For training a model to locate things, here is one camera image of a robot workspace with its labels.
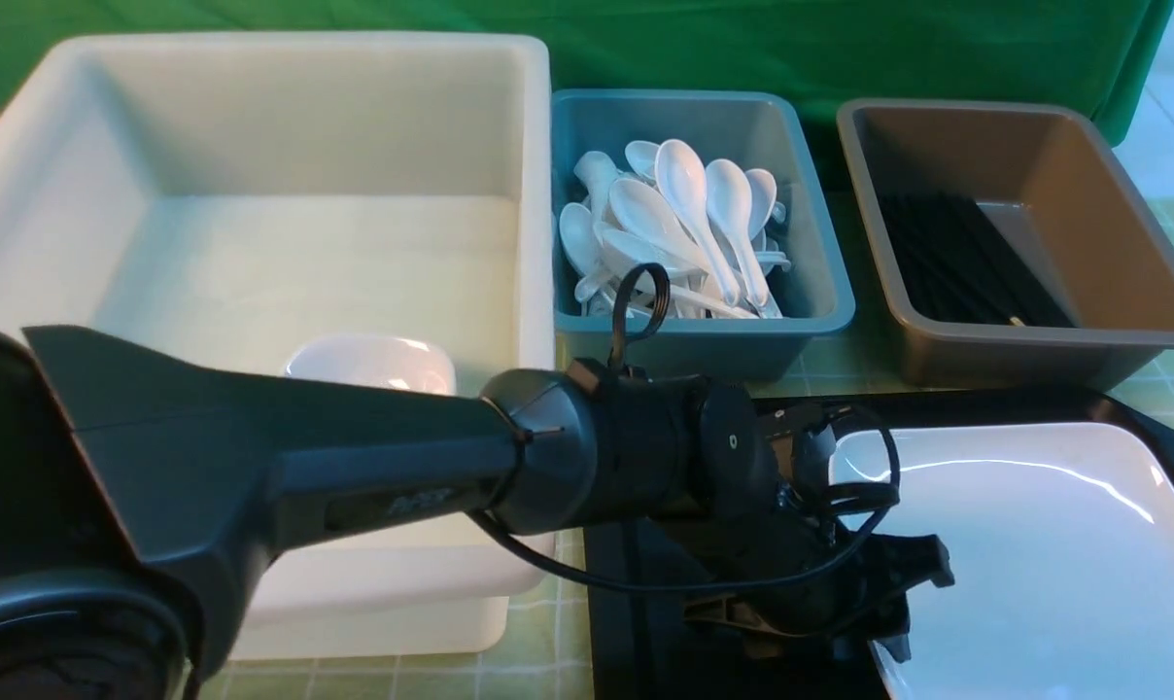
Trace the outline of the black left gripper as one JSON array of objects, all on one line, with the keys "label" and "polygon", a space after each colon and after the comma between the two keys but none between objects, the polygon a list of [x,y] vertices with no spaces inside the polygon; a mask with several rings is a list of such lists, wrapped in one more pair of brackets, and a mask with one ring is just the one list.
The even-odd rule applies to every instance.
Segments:
[{"label": "black left gripper", "polygon": [[[711,576],[700,595],[723,599],[729,617],[748,610],[787,638],[902,638],[908,592],[954,584],[942,538],[877,532],[900,500],[900,458],[873,409],[811,402],[760,415],[749,399],[703,399],[686,418],[699,453],[684,552]],[[880,435],[880,482],[830,483],[802,452],[841,420]]]}]

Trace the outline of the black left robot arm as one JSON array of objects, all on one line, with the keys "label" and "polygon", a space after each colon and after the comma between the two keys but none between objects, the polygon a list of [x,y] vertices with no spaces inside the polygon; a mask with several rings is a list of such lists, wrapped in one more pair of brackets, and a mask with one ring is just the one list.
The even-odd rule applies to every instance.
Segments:
[{"label": "black left robot arm", "polygon": [[197,366],[77,325],[0,334],[0,699],[187,699],[282,556],[467,514],[549,576],[684,595],[831,652],[910,657],[935,536],[879,536],[886,482],[782,474],[774,440],[861,404],[761,415],[743,388],[618,356],[477,398]]}]

